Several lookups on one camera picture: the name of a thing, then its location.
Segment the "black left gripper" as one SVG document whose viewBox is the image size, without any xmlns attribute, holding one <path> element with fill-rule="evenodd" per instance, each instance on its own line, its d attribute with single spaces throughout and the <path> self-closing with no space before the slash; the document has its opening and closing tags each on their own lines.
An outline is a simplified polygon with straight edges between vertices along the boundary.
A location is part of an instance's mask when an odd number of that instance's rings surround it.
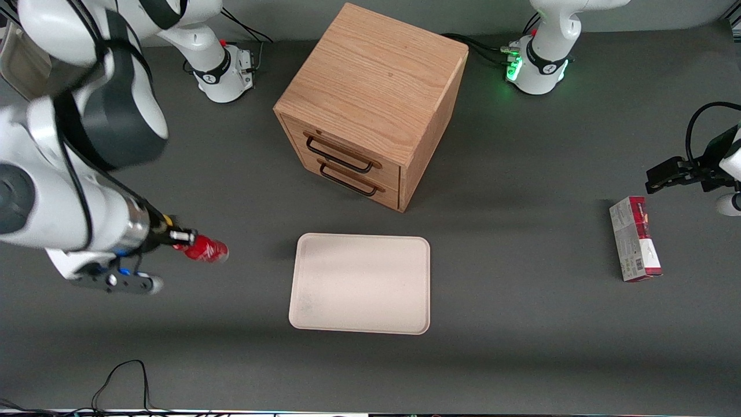
<svg viewBox="0 0 741 417">
<path fill-rule="evenodd" d="M 700 182 L 704 192 L 724 187 L 738 191 L 739 181 L 720 168 L 720 161 L 731 149 L 738 130 L 738 127 L 731 127 L 710 140 L 698 158 L 692 156 L 692 134 L 688 134 L 688 160 L 694 167 L 693 174 L 687 174 L 687 161 L 682 156 L 673 156 L 646 172 L 646 192 L 653 195 L 664 188 L 697 182 Z"/>
</svg>

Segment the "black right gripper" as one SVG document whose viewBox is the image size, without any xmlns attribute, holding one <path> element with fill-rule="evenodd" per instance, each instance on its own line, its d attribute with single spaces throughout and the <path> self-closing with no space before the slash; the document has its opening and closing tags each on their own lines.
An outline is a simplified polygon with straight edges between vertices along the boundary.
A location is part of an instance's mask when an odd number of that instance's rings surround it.
<svg viewBox="0 0 741 417">
<path fill-rule="evenodd" d="M 134 203 L 137 211 L 134 219 L 135 254 L 146 254 L 163 245 L 168 238 L 173 221 L 150 203 Z M 175 251 L 185 253 L 198 237 L 194 230 L 172 230 L 171 245 Z"/>
</svg>

